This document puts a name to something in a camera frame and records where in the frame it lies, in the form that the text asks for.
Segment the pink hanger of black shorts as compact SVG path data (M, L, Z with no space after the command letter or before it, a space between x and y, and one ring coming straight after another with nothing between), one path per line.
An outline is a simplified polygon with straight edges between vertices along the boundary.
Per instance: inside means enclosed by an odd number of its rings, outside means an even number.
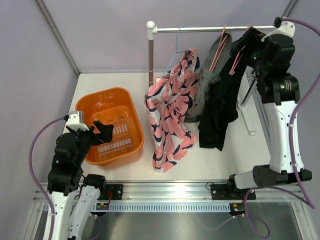
M233 75L233 74L234 74L235 69L236 69L237 65L239 64L239 62L240 62L240 59L241 59L241 57L243 56L242 51L243 51L244 48L245 48L245 47L242 47L241 50L237 53L237 55L236 55L236 57L235 57L235 60L234 60L234 62L233 62L233 64L232 64L232 67L231 67L231 69L230 69L230 71L229 71L229 74L230 74L230 75Z

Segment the pink hanger of grey shorts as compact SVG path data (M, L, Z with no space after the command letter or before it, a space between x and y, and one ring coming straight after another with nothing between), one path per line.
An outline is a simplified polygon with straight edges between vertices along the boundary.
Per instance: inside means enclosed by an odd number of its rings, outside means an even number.
M209 67L210 73L213 73L214 71L217 72L216 68L221 70L230 57L229 50L231 49L232 35L230 32L227 32L226 27L227 25L225 24Z

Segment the grey shorts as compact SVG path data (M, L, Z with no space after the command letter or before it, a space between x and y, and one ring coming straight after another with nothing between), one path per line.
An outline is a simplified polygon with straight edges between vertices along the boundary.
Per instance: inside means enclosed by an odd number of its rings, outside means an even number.
M195 123L200 121L201 116L204 112L205 101L208 100L211 96L211 94L209 93L210 86L213 84L219 83L221 81L220 72L222 71L223 68L222 69L216 68L217 71L214 71L213 73L210 73L209 71L209 67L211 65L214 54L216 52L219 40L220 40L220 37L216 39L215 42L211 45L208 51L207 58L205 59L204 63L201 65L200 69L195 71L196 73L199 74L199 87L198 87L196 96L193 100L193 105L187 111L186 117L184 119L186 123Z

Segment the black shorts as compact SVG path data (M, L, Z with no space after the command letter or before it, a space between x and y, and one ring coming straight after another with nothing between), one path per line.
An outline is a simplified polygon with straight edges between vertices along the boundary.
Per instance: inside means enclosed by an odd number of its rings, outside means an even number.
M237 98L241 81L246 70L244 64L238 64L234 74L229 71L235 56L231 56L221 70L220 82L209 88L210 97L205 101L204 111L198 125L199 146L207 149L223 150L228 124L238 118Z

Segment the pink navy patterned shorts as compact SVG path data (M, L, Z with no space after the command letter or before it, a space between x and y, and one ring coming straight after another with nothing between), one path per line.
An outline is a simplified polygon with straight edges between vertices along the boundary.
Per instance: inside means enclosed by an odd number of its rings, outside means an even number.
M199 89L199 68L198 51L190 48L176 66L153 80L144 96L155 145L152 166L158 173L173 168L198 139L185 118Z

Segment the blue wire hanger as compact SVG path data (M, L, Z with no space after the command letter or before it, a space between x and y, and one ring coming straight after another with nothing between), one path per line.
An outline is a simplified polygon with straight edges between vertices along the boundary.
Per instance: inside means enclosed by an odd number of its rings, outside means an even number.
M181 30L182 28L184 28L184 27L185 27L185 25L181 25L181 26L179 27L179 29L177 30L176 39L175 39L175 52L174 52L173 57L172 57L172 59L170 60L169 64L167 65L165 71L163 72L161 78L163 78L164 75L165 75L165 74L168 72L168 70L170 69L170 66L171 66L173 60L175 59L176 54L185 53L185 52L189 51L189 49L184 49L184 50L179 50L179 49L178 49L179 32L180 32L180 30Z

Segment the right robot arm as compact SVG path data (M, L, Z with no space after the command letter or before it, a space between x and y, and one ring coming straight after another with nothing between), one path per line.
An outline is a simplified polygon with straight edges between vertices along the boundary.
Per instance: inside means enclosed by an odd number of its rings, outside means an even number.
M269 164L229 177L226 192L233 199L252 188L300 184L312 179L312 172L305 169L300 156L296 121L302 103L299 81L288 73L295 52L294 33L295 25L289 21L268 34L250 27L231 45L230 55L255 73L270 136Z

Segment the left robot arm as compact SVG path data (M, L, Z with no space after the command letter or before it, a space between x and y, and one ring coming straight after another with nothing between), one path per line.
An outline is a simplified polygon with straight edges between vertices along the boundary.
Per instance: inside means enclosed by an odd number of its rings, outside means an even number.
M88 174L82 192L74 203L83 175L82 163L91 147L110 143L114 126L96 120L86 130L67 128L56 140L51 170L48 174L50 211L47 215L45 240L79 240L94 203L108 192L106 178Z

